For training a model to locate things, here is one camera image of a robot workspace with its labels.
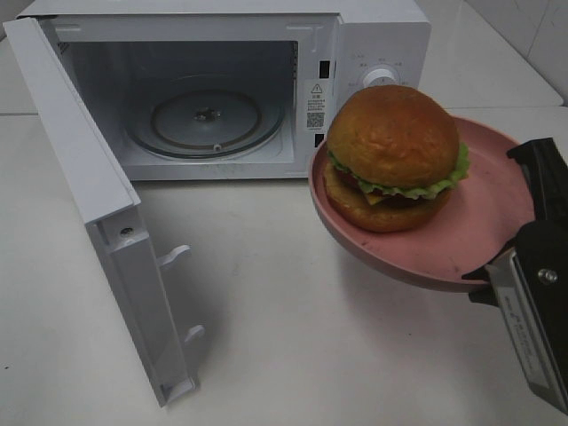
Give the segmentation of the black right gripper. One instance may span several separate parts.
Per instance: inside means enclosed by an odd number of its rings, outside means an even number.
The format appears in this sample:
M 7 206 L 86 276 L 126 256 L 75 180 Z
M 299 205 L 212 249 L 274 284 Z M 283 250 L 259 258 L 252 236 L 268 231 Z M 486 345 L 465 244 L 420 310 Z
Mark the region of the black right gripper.
M 567 164 L 553 138 L 529 140 L 507 156 L 521 168 L 540 220 L 523 225 L 516 235 L 517 260 L 529 292 L 537 304 L 566 306 L 567 231 L 554 222 L 567 221 Z M 499 306 L 484 266 L 461 278 L 477 283 L 468 293 L 473 304 Z

